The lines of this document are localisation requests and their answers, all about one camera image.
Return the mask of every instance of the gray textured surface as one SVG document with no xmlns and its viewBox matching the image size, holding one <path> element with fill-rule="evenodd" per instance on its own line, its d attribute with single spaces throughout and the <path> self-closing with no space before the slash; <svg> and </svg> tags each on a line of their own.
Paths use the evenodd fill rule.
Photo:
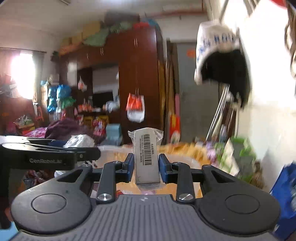
<svg viewBox="0 0 296 241">
<path fill-rule="evenodd" d="M 206 138 L 219 103 L 218 84 L 215 81 L 202 85 L 194 82 L 196 58 L 188 57 L 187 51 L 195 49 L 196 43 L 177 44 L 181 141 L 189 143 L 194 137 Z"/>
<path fill-rule="evenodd" d="M 17 234 L 13 241 L 276 241 L 271 234 L 232 237 L 205 225 L 193 207 L 177 204 L 170 195 L 120 195 L 100 204 L 77 229 L 50 237 Z"/>
</svg>

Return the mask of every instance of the orange sticker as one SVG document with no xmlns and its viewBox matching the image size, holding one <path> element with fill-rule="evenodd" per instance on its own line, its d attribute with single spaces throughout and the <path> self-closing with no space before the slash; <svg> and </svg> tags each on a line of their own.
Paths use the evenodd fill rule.
<svg viewBox="0 0 296 241">
<path fill-rule="evenodd" d="M 195 49 L 188 49 L 187 56 L 190 58 L 195 58 L 196 57 L 196 50 Z"/>
</svg>

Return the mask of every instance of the sunlight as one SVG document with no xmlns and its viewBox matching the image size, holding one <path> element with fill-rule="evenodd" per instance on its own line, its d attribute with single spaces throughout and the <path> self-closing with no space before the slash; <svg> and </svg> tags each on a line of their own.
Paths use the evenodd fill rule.
<svg viewBox="0 0 296 241">
<path fill-rule="evenodd" d="M 19 94 L 27 99 L 34 96 L 35 66 L 32 54 L 21 53 L 12 61 L 12 78 L 17 84 Z"/>
</svg>

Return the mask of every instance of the purple cloth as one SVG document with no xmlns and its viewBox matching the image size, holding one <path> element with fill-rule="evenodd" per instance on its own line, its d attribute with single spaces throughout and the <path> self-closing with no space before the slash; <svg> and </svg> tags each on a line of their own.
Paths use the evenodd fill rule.
<svg viewBox="0 0 296 241">
<path fill-rule="evenodd" d="M 45 132 L 46 139 L 67 141 L 72 135 L 87 134 L 92 137 L 86 126 L 80 126 L 74 119 L 65 118 L 50 124 Z"/>
</svg>

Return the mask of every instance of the gray door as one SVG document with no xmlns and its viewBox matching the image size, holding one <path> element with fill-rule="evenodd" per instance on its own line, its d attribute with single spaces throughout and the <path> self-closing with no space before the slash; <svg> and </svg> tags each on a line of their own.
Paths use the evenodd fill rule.
<svg viewBox="0 0 296 241">
<path fill-rule="evenodd" d="M 181 141 L 191 142 L 194 137 L 206 138 L 218 106 L 218 84 L 194 82 L 196 58 L 190 56 L 196 43 L 178 43 L 180 88 Z"/>
</svg>

